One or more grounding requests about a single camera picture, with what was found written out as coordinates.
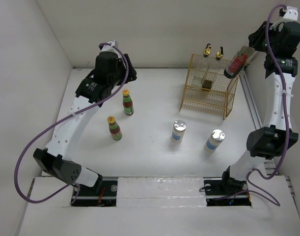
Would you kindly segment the black-capped soy sauce bottle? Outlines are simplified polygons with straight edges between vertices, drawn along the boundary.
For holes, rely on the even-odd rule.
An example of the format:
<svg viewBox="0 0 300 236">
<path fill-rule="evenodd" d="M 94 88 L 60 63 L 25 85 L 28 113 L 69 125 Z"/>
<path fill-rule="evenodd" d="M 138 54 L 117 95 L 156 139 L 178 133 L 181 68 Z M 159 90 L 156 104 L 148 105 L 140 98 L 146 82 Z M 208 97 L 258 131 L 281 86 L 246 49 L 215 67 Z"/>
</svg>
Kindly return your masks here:
<svg viewBox="0 0 300 236">
<path fill-rule="evenodd" d="M 228 79 L 235 78 L 255 54 L 255 50 L 249 46 L 242 46 L 235 54 L 231 62 L 224 69 L 224 76 Z"/>
</svg>

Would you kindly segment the gold-capped dark liquid bottle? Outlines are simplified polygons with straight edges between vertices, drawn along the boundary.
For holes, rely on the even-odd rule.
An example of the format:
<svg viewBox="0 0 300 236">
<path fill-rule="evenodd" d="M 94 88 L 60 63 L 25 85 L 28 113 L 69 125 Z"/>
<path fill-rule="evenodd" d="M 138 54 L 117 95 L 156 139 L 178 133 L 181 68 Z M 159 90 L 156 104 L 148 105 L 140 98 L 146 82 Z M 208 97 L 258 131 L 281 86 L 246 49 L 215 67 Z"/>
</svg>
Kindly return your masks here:
<svg viewBox="0 0 300 236">
<path fill-rule="evenodd" d="M 223 58 L 223 47 L 216 52 L 214 59 L 206 61 L 207 67 L 203 79 L 201 81 L 202 90 L 211 90 L 220 70 L 220 61 Z"/>
</svg>

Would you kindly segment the clear square glass bottle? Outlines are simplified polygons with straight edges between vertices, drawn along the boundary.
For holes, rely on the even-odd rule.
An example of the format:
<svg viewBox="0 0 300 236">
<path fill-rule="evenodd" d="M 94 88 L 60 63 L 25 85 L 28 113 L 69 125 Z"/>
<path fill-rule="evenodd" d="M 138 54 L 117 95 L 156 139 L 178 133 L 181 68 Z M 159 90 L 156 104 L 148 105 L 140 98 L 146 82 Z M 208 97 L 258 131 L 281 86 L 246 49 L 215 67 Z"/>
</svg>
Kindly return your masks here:
<svg viewBox="0 0 300 236">
<path fill-rule="evenodd" d="M 211 44 L 207 43 L 202 55 L 194 55 L 192 62 L 193 84 L 201 86 L 205 79 L 205 75 L 209 69 L 209 55 L 211 53 Z"/>
</svg>

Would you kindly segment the white blue shaker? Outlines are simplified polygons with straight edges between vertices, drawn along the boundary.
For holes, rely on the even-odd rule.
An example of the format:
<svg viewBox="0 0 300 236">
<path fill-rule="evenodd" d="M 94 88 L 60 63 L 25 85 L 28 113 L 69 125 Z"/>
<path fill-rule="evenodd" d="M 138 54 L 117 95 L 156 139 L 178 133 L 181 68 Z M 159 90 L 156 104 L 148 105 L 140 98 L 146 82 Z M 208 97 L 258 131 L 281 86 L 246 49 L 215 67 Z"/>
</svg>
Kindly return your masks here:
<svg viewBox="0 0 300 236">
<path fill-rule="evenodd" d="M 212 131 L 210 137 L 206 141 L 204 148 L 209 152 L 214 152 L 218 146 L 224 141 L 225 133 L 220 129 Z"/>
<path fill-rule="evenodd" d="M 185 121 L 181 119 L 176 120 L 173 124 L 171 140 L 180 143 L 183 139 L 186 128 L 187 128 L 187 124 Z"/>
</svg>

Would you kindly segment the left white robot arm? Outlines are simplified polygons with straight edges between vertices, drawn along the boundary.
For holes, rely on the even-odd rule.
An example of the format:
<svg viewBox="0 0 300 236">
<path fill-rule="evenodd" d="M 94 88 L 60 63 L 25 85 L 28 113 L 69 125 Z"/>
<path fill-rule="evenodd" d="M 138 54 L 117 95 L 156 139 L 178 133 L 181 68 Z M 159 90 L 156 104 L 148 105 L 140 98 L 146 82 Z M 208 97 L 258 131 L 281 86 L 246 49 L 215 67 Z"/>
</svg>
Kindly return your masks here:
<svg viewBox="0 0 300 236">
<path fill-rule="evenodd" d="M 134 80 L 136 71 L 128 54 L 101 52 L 96 57 L 95 68 L 76 89 L 69 118 L 62 122 L 45 147 L 36 149 L 33 154 L 42 171 L 68 185 L 84 185 L 91 195 L 99 194 L 102 176 L 73 162 L 73 153 L 89 121 L 114 87 Z"/>
</svg>

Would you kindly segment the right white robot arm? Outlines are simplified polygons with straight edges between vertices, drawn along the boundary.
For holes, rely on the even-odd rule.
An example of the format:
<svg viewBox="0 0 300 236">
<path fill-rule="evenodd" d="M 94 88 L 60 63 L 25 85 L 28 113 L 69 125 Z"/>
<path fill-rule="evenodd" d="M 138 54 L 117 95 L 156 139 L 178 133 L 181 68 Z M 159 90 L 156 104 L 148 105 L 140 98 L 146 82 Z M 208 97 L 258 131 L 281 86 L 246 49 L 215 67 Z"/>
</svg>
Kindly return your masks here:
<svg viewBox="0 0 300 236">
<path fill-rule="evenodd" d="M 235 78 L 255 51 L 265 52 L 267 111 L 262 128 L 249 134 L 245 153 L 222 174 L 219 187 L 226 194 L 241 190 L 250 171 L 265 160 L 282 157 L 299 137 L 292 131 L 289 114 L 291 90 L 298 73 L 298 61 L 293 54 L 300 43 L 300 23 L 264 21 L 248 40 L 249 45 L 235 54 L 224 75 Z"/>
</svg>

